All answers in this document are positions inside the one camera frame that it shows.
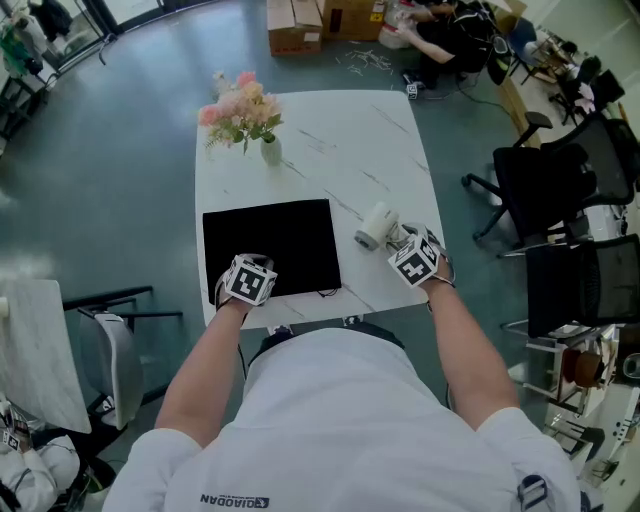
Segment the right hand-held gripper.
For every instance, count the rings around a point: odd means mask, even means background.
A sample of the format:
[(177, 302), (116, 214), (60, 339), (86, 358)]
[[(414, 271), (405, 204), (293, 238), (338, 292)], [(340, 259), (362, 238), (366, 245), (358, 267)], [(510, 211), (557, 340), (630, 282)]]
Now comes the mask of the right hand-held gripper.
[(455, 270), (446, 249), (424, 224), (398, 223), (387, 246), (394, 250), (389, 265), (410, 288), (429, 280), (454, 286)]

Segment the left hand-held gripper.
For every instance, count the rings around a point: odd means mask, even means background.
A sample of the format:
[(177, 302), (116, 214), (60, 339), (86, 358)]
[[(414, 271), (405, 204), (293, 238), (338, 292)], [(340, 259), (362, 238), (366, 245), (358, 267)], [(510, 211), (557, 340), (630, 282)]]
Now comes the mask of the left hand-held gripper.
[(274, 261), (261, 254), (240, 254), (232, 260), (230, 267), (219, 277), (213, 296), (213, 305), (221, 307), (225, 298), (235, 298), (251, 306), (266, 302), (277, 279)]

